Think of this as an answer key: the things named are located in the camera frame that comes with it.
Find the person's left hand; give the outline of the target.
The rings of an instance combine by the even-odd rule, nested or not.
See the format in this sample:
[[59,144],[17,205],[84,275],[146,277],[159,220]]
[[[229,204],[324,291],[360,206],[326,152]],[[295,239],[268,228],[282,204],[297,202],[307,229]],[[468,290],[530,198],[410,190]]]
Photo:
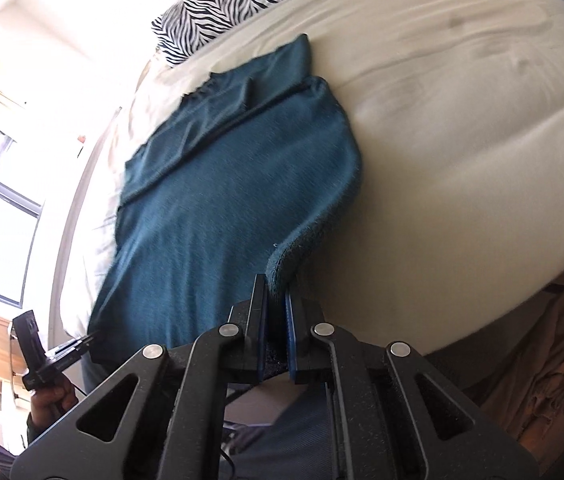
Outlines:
[[31,421],[36,429],[45,430],[78,404],[76,388],[70,379],[60,375],[52,385],[35,390],[31,397]]

